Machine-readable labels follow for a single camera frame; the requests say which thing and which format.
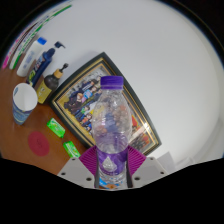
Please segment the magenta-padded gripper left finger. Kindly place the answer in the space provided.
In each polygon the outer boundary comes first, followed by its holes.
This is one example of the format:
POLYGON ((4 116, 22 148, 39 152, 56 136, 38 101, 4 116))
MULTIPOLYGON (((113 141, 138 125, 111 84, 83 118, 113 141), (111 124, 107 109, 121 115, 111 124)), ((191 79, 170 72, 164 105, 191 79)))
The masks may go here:
POLYGON ((59 171, 58 176, 84 188, 98 188, 99 174, 96 147, 89 148, 79 158, 70 158, 59 171))

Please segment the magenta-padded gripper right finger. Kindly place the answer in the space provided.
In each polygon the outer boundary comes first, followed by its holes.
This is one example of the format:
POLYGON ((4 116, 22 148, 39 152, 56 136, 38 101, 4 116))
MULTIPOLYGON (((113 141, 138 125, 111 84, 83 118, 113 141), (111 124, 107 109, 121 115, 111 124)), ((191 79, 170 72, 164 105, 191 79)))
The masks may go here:
POLYGON ((146 157, 129 146, 127 154, 127 186, 140 188, 167 176, 167 171, 154 157, 146 157))

